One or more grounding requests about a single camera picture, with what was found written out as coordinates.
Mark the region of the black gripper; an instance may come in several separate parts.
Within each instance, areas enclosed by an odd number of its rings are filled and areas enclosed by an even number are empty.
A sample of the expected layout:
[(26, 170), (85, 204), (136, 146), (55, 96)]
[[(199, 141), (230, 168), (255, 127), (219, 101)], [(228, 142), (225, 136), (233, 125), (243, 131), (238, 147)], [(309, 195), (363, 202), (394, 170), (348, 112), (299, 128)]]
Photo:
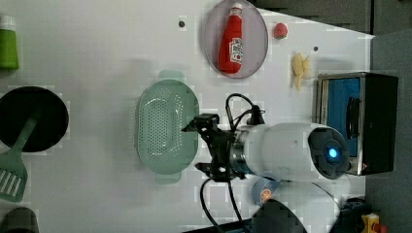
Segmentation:
[(195, 168), (215, 182), (229, 182), (235, 178), (244, 180), (245, 174), (236, 171), (230, 162), (234, 133), (218, 128), (220, 117), (216, 114), (201, 114), (185, 126), (183, 132), (199, 132), (212, 157), (210, 163), (198, 162)]

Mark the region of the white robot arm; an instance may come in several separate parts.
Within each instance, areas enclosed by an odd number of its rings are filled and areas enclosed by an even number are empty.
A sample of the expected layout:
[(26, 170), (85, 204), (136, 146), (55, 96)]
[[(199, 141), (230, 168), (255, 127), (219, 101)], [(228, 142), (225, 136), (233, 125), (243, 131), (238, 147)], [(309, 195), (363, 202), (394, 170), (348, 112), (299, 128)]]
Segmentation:
[(207, 144), (212, 161), (196, 168), (214, 182), (258, 177), (251, 233), (330, 233), (338, 220), (350, 150), (334, 128), (311, 122), (221, 130), (202, 114), (183, 128)]

